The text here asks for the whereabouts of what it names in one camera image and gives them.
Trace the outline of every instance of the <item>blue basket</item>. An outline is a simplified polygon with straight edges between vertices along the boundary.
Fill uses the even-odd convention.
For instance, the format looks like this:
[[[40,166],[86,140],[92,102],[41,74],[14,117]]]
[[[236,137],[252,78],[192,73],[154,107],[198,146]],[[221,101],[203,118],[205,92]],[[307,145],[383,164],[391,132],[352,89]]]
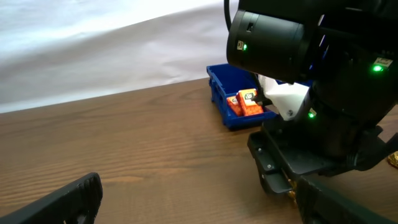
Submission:
[[[223,124],[229,129],[260,125],[265,119],[274,118],[276,114],[266,111],[252,116],[236,116],[228,106],[226,99],[235,96],[239,90],[256,88],[250,73],[229,64],[207,66],[210,76],[211,101],[215,102],[223,117]]]

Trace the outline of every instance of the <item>orange box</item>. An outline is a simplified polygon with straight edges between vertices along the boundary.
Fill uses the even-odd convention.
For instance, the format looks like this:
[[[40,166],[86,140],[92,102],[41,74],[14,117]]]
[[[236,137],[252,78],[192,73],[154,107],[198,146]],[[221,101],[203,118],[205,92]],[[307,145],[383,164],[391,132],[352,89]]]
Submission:
[[[256,102],[252,101],[257,95],[256,89],[240,90],[236,95],[236,99],[242,108],[243,115],[250,116],[255,114],[261,114],[264,111],[262,107],[257,105]]]
[[[230,96],[226,99],[228,106],[235,112],[236,116],[242,116],[243,112],[241,106],[239,105],[236,96]]]

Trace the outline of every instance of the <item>white curtain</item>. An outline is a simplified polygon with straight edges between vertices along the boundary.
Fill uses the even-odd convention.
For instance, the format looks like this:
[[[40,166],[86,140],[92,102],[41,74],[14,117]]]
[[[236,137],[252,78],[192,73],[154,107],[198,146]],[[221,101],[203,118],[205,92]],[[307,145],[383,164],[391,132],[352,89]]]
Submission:
[[[0,113],[205,78],[227,36],[222,0],[2,1]]]

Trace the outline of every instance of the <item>gold foil object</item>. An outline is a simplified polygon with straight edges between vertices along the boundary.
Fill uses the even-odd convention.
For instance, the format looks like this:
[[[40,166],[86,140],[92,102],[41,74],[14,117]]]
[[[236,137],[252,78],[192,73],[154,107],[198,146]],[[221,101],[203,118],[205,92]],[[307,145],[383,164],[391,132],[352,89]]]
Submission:
[[[387,157],[388,163],[398,169],[398,152],[395,152]]]

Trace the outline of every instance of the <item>brown wooden surface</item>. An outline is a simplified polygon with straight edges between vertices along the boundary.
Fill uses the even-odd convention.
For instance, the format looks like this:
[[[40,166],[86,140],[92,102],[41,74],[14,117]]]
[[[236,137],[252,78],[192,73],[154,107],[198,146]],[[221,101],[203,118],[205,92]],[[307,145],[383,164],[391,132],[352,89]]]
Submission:
[[[394,108],[383,139],[398,124]],[[228,131],[207,80],[0,114],[0,216],[98,172],[96,223],[301,223],[287,198],[264,194],[246,147]],[[398,170],[325,180],[398,222]]]

